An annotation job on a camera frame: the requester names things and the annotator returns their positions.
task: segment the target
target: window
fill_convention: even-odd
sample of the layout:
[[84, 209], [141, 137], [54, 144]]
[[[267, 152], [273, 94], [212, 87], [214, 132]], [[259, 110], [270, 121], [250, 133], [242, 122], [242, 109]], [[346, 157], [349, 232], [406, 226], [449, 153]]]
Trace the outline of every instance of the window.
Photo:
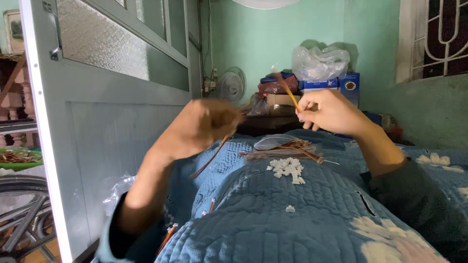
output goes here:
[[468, 73], [468, 0], [401, 0], [396, 82]]

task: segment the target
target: left hand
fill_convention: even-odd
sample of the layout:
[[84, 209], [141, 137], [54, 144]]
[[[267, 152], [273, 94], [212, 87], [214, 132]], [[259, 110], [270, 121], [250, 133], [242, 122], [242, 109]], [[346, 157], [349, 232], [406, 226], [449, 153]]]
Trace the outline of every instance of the left hand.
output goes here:
[[221, 100], [191, 100], [154, 143], [171, 161], [187, 158], [235, 133], [241, 111]]

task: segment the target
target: hand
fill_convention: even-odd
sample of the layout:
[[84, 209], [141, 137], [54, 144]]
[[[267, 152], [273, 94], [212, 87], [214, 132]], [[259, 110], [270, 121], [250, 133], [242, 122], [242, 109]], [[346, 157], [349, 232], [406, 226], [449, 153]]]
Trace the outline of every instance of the hand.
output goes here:
[[330, 132], [357, 136], [372, 124], [371, 120], [338, 90], [324, 89], [305, 93], [298, 104], [302, 111], [298, 117], [305, 122], [304, 129], [312, 127], [313, 131], [317, 131], [322, 128]]
[[172, 161], [187, 158], [233, 135], [241, 120], [240, 110], [228, 102], [191, 100], [152, 148]]

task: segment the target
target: picture frame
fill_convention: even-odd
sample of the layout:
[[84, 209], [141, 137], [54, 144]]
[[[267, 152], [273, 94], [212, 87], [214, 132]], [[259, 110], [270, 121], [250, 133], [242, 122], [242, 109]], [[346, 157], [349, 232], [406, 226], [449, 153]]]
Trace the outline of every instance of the picture frame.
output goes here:
[[11, 9], [4, 11], [3, 20], [5, 23], [5, 34], [7, 36], [8, 53], [22, 54], [25, 48], [20, 10]]

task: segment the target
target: electric fan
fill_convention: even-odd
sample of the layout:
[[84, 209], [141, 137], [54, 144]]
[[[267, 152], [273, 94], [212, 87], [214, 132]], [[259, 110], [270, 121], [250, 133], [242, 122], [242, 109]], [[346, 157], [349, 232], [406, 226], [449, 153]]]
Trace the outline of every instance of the electric fan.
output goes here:
[[216, 83], [220, 99], [237, 104], [245, 94], [245, 75], [238, 67], [229, 68]]

